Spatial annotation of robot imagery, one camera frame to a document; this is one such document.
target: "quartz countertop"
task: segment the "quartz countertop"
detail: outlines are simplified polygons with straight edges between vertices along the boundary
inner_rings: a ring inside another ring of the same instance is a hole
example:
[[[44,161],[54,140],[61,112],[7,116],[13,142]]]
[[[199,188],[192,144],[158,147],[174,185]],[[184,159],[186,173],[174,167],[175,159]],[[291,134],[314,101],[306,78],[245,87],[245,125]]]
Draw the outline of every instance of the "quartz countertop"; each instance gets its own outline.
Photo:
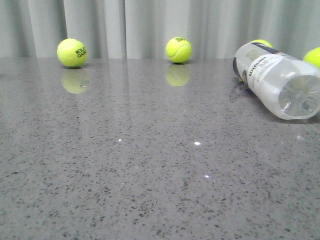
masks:
[[[0,58],[0,239],[319,240],[320,115],[229,59]]]

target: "clear plastic bottle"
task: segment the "clear plastic bottle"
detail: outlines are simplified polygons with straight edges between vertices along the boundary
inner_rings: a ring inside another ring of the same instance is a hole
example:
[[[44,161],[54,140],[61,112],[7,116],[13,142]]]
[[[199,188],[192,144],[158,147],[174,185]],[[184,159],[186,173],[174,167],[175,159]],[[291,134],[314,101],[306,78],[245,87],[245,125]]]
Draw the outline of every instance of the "clear plastic bottle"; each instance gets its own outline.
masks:
[[[277,117],[309,119],[320,110],[320,69],[259,42],[235,53],[233,70]]]

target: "white curtain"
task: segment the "white curtain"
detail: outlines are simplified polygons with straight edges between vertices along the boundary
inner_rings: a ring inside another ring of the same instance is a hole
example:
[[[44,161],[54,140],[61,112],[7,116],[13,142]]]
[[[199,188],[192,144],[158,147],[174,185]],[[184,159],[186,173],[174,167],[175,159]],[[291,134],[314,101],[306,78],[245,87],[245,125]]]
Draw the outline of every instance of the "white curtain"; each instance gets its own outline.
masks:
[[[90,58],[165,59],[188,39],[193,59],[232,58],[266,39],[297,58],[320,47],[320,0],[0,0],[0,57],[56,57],[65,38]]]

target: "granite countertop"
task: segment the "granite countertop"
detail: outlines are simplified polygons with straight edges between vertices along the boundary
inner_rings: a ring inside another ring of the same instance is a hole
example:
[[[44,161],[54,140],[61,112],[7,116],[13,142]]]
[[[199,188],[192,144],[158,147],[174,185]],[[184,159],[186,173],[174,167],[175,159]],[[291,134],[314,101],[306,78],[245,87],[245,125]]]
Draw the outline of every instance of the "granite countertop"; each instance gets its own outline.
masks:
[[[0,58],[0,239],[319,240],[320,115],[229,59]]]

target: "curtain fold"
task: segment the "curtain fold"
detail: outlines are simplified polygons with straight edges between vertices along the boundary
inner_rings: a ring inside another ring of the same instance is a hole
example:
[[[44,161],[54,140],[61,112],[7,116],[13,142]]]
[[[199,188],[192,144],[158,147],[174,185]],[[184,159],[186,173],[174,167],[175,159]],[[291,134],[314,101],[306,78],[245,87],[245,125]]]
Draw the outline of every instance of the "curtain fold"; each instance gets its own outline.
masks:
[[[0,0],[0,57],[55,58],[65,38],[90,58],[166,59],[173,37],[193,59],[230,59],[266,39],[302,58],[320,47],[320,0]]]

